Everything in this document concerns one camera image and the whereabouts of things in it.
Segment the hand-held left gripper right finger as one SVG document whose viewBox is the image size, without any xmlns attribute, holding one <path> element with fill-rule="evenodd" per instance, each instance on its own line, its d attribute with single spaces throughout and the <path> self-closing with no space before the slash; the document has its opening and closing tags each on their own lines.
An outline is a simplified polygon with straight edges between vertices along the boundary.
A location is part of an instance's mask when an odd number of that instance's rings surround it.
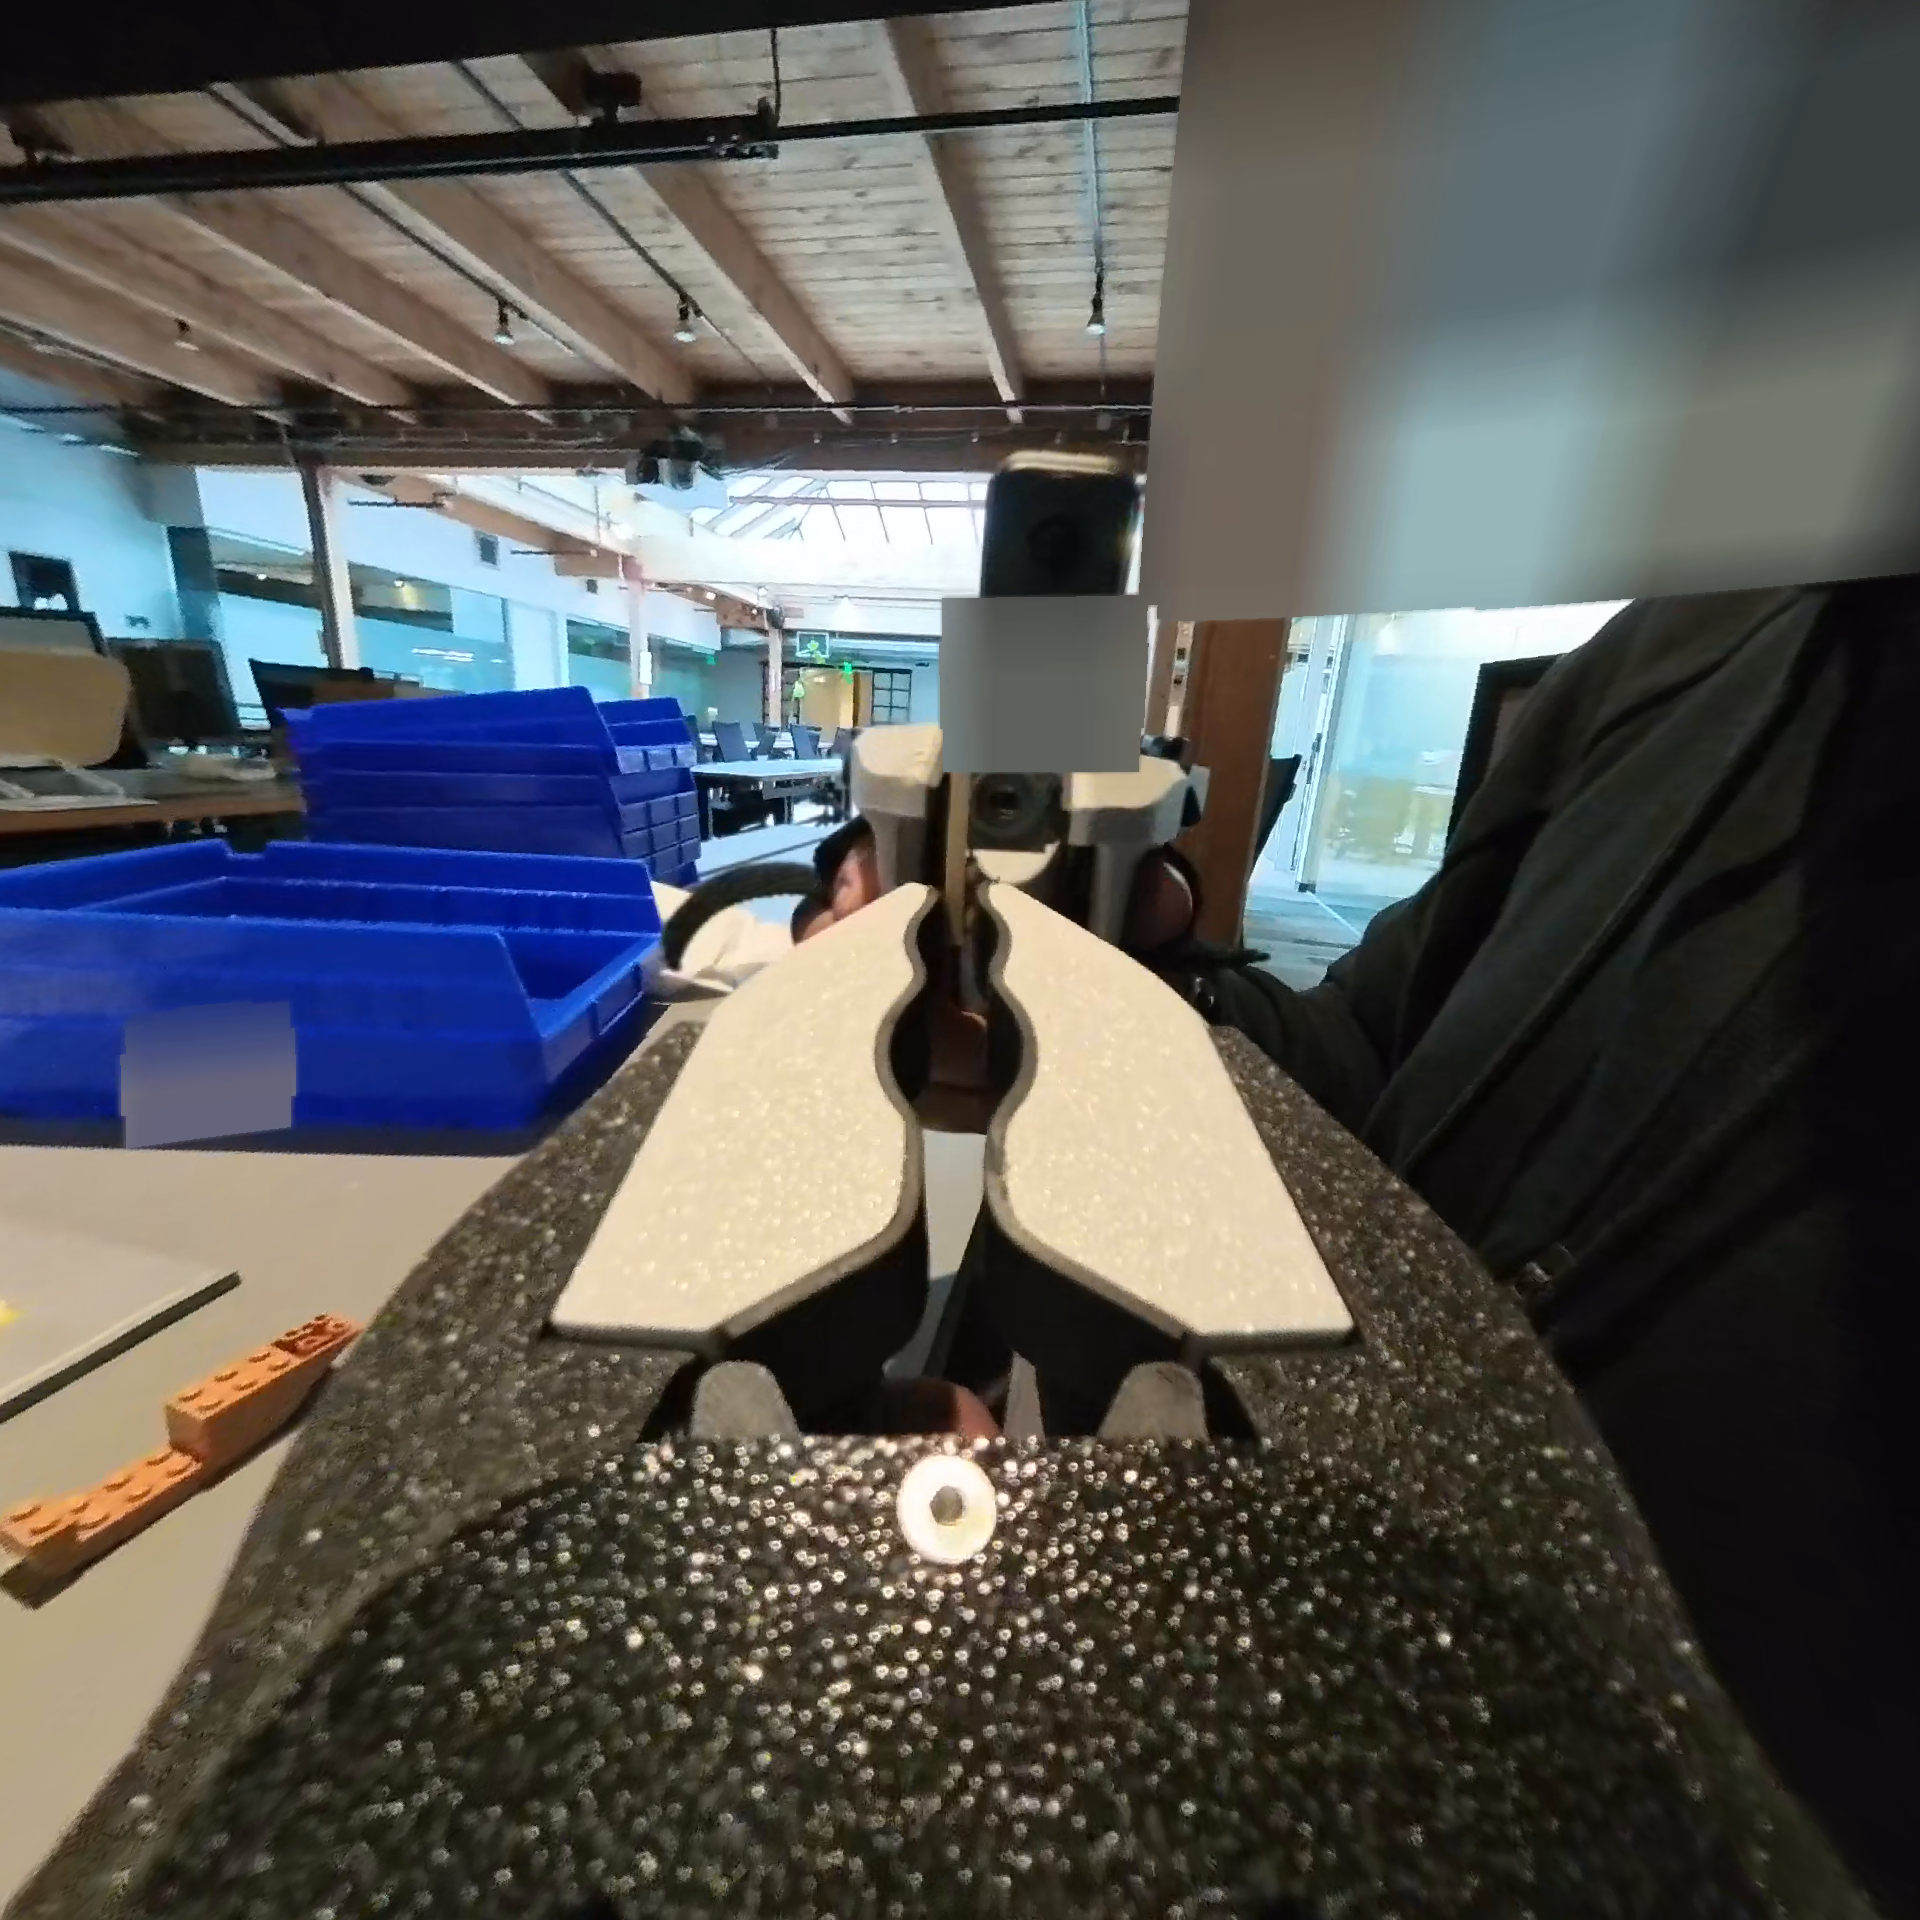
<svg viewBox="0 0 1920 1920">
<path fill-rule="evenodd" d="M 995 1108 L 981 1293 L 1041 1372 L 1345 1343 L 1332 1274 L 1210 1025 L 1133 956 L 985 882 L 1019 1070 Z"/>
</svg>

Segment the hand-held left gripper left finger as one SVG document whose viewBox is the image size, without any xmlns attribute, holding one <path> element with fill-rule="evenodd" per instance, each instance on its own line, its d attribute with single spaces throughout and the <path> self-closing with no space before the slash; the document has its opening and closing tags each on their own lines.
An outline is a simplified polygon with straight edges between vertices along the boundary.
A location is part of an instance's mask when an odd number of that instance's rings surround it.
<svg viewBox="0 0 1920 1920">
<path fill-rule="evenodd" d="M 925 1133 L 893 1067 L 925 989 L 903 882 L 724 994 L 549 1312 L 559 1339 L 876 1372 L 926 1293 Z"/>
</svg>

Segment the blue plastic bin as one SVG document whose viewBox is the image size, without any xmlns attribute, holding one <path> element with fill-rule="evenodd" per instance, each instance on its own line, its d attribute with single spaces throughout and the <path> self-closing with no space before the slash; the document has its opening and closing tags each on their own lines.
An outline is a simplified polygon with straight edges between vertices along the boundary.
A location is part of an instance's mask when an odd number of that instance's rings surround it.
<svg viewBox="0 0 1920 1920">
<path fill-rule="evenodd" d="M 276 1006 L 297 1129 L 518 1133 L 636 1039 L 642 862 L 197 838 L 2 875 L 2 1116 L 119 1117 L 125 1045 Z"/>
</svg>

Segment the person's right forearm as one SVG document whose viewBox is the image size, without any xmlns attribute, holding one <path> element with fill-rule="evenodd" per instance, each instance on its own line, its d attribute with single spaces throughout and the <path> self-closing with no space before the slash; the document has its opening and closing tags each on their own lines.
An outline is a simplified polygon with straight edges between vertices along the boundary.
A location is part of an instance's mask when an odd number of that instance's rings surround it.
<svg viewBox="0 0 1920 1920">
<path fill-rule="evenodd" d="M 1403 1061 L 1409 963 L 1371 942 L 1348 950 L 1317 985 L 1293 989 L 1243 956 L 1189 970 L 1189 997 L 1285 1070 L 1348 1133 L 1364 1135 Z"/>
</svg>

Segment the grey desk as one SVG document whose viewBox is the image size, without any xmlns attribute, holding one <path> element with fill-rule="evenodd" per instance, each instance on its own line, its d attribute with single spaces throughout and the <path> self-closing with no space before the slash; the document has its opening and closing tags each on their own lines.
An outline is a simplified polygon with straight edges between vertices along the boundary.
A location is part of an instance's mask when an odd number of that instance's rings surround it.
<svg viewBox="0 0 1920 1920">
<path fill-rule="evenodd" d="M 43 1860 L 106 1867 L 320 1648 L 451 1535 L 536 1484 L 625 1458 L 689 1396 L 687 1355 L 551 1339 L 587 1245 L 700 1013 L 655 1028 L 577 1116 L 504 1145 L 270 1139 L 125 1149 L 2 1124 L 2 1293 L 22 1239 L 125 1245 L 238 1286 L 2 1421 L 2 1506 L 79 1490 L 156 1452 L 160 1402 L 314 1312 L 367 1326 L 292 1430 L 69 1579 L 2 1579 L 2 1904 Z"/>
</svg>

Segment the person's right hand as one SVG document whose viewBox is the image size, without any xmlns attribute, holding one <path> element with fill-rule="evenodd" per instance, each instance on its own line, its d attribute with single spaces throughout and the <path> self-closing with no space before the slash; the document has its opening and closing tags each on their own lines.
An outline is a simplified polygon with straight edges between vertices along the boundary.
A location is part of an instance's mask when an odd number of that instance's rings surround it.
<svg viewBox="0 0 1920 1920">
<path fill-rule="evenodd" d="M 874 838 L 866 824 L 854 824 L 852 843 L 830 859 L 828 878 L 819 878 L 813 892 L 797 901 L 788 920 L 793 942 L 852 917 L 881 892 Z M 1194 932 L 1194 916 L 1194 879 L 1182 859 L 1167 848 L 1150 850 L 1133 878 L 1117 945 L 1133 956 L 1179 947 Z"/>
</svg>

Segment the crumpled white paper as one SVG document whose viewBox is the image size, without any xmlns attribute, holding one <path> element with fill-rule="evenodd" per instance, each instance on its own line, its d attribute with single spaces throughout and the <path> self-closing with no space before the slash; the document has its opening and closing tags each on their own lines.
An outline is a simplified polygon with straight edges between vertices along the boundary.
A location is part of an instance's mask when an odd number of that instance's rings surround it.
<svg viewBox="0 0 1920 1920">
<path fill-rule="evenodd" d="M 797 903 L 797 898 L 747 898 L 721 906 L 687 939 L 678 967 L 659 966 L 656 997 L 703 1001 L 736 991 L 788 950 Z"/>
</svg>

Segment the wooden pillar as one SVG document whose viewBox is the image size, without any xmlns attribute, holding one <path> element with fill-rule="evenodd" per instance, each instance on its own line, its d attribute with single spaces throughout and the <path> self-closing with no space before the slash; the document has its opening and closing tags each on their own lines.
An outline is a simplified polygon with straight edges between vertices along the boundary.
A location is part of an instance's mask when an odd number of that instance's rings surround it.
<svg viewBox="0 0 1920 1920">
<path fill-rule="evenodd" d="M 1160 617 L 1150 636 L 1145 732 L 1182 740 L 1207 771 L 1199 822 L 1177 848 L 1199 878 L 1196 932 L 1214 945 L 1241 932 L 1285 659 L 1289 619 Z"/>
</svg>

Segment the stack of blue bins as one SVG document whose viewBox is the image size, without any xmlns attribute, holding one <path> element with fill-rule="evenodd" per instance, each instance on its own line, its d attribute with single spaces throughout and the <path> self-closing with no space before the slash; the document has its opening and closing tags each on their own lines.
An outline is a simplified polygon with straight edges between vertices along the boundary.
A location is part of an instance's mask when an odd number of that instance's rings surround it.
<svg viewBox="0 0 1920 1920">
<path fill-rule="evenodd" d="M 283 715 L 311 838 L 636 859 L 696 878 L 696 743 L 671 699 L 583 687 L 330 702 Z"/>
</svg>

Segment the person in dark jacket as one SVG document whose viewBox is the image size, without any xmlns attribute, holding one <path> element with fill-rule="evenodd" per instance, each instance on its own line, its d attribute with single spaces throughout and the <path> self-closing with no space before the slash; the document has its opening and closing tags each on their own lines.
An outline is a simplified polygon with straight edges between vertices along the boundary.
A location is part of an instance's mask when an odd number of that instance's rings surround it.
<svg viewBox="0 0 1920 1920">
<path fill-rule="evenodd" d="M 1358 1139 L 1522 1299 L 1719 1687 L 1916 1914 L 1916 575 L 1635 600 L 1522 702 Z"/>
</svg>

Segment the orange brick assembly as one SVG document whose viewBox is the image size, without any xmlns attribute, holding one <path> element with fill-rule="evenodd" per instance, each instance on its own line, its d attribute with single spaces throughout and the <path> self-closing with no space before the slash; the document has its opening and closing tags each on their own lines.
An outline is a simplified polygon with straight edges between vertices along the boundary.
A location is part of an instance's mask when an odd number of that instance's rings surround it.
<svg viewBox="0 0 1920 1920">
<path fill-rule="evenodd" d="M 157 1449 L 2 1512 L 2 1575 L 46 1591 L 206 1493 L 292 1422 L 360 1333 L 323 1312 L 178 1389 Z"/>
</svg>

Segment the grey instruction booklet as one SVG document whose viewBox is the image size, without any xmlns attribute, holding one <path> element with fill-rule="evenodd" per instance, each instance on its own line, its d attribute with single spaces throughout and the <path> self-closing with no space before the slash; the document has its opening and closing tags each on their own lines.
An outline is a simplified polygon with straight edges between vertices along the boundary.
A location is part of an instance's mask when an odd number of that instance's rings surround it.
<svg viewBox="0 0 1920 1920">
<path fill-rule="evenodd" d="M 2 1217 L 2 1421 L 238 1281 L 229 1262 Z"/>
</svg>

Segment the wooden office table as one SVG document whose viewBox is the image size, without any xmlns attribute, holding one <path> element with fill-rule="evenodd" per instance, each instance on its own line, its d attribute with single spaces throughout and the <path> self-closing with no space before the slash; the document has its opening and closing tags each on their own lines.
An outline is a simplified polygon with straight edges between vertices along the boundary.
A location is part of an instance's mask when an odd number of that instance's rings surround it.
<svg viewBox="0 0 1920 1920">
<path fill-rule="evenodd" d="M 2 779 L 2 846 L 106 834 L 125 828 L 235 824 L 244 818 L 298 818 L 298 779 L 192 779 L 178 768 L 122 768 L 98 775 L 74 793 L 34 793 Z"/>
</svg>

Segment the black ceiling pipe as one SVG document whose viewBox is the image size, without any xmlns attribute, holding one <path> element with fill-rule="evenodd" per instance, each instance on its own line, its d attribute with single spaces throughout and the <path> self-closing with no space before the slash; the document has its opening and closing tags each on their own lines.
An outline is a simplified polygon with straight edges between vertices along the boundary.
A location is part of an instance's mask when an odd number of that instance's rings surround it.
<svg viewBox="0 0 1920 1920">
<path fill-rule="evenodd" d="M 543 175 L 652 164 L 774 157 L 816 139 L 934 137 L 1160 120 L 1177 94 L 1019 107 L 907 110 L 860 120 L 778 122 L 769 110 L 678 120 L 590 120 L 564 128 L 483 134 L 389 134 L 276 150 L 57 154 L 2 164 L 2 204 L 116 201 L 145 195 L 297 189 L 311 184 L 411 184 L 480 175 Z"/>
</svg>

